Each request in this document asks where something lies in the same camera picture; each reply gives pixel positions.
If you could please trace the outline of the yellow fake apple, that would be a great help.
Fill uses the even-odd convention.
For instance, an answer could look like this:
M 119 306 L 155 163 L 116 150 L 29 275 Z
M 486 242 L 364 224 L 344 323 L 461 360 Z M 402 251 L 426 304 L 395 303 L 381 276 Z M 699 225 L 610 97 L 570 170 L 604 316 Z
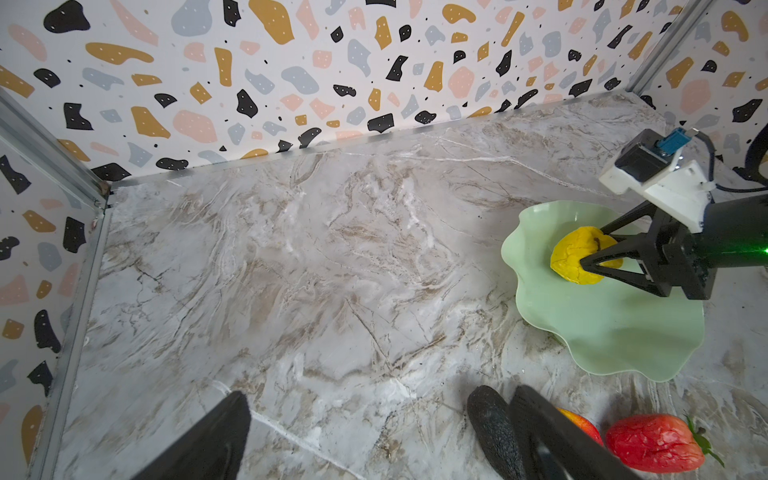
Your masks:
M 550 268 L 564 280 L 577 285 L 596 285 L 604 277 L 586 271 L 581 260 L 617 244 L 617 240 L 592 226 L 580 227 L 557 245 L 550 257 Z

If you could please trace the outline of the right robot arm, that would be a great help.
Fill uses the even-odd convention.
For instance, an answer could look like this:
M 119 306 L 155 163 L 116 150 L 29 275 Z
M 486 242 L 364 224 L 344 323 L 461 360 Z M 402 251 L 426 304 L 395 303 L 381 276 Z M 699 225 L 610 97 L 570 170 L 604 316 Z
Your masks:
M 690 300 L 707 300 L 718 270 L 766 265 L 766 189 L 716 202 L 714 171 L 683 157 L 693 139 L 715 151 L 693 127 L 666 136 L 645 129 L 604 167 L 605 187 L 643 201 L 602 227 L 616 242 L 581 259 L 584 271 L 659 297 L 678 287 Z

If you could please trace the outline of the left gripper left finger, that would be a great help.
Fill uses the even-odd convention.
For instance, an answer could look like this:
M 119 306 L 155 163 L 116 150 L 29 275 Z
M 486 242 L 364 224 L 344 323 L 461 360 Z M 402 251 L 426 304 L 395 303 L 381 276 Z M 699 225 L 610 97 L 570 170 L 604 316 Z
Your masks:
M 250 422 L 246 396 L 231 392 L 134 479 L 236 479 Z

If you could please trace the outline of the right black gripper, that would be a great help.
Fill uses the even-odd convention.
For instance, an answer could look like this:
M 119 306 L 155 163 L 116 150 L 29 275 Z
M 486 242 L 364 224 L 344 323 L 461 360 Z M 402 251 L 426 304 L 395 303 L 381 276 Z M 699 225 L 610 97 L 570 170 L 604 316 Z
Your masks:
M 643 217 L 649 217 L 651 223 L 642 236 L 620 236 L 613 245 L 599 241 L 598 250 L 580 260 L 582 269 L 659 297 L 668 297 L 679 287 L 689 300 L 708 300 L 717 270 L 694 253 L 688 228 L 659 207 L 644 201 L 600 230 L 611 235 Z M 641 271 L 607 265 L 623 259 L 636 261 Z

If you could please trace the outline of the red fake strawberry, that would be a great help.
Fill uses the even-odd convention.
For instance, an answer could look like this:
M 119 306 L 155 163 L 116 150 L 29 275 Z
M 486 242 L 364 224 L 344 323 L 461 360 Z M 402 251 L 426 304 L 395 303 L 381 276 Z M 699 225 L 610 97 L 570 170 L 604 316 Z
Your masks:
M 705 436 L 706 429 L 667 414 L 635 415 L 622 419 L 605 433 L 606 447 L 626 466 L 654 474 L 676 474 L 699 469 L 708 457 L 725 467 Z

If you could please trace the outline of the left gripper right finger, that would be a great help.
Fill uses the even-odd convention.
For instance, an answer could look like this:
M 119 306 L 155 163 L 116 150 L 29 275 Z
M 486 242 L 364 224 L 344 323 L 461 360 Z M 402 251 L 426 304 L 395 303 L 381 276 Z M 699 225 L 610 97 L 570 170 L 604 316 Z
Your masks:
M 508 410 L 526 479 L 636 479 L 606 448 L 527 385 Z

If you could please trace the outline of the dark fake avocado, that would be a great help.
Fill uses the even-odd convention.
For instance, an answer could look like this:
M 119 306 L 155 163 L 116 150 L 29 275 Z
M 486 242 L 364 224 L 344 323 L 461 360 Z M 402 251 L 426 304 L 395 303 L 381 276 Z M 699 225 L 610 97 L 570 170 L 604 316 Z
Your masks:
M 481 385 L 470 393 L 466 408 L 491 467 L 502 479 L 525 479 L 508 403 L 496 390 Z

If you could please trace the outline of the red-orange fake mango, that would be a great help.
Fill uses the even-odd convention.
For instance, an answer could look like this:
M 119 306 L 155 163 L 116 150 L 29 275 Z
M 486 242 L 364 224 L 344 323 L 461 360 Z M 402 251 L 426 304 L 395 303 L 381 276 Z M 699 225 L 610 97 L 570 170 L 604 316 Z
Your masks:
M 559 411 L 595 442 L 601 446 L 604 445 L 600 432 L 589 420 L 566 409 L 559 408 Z

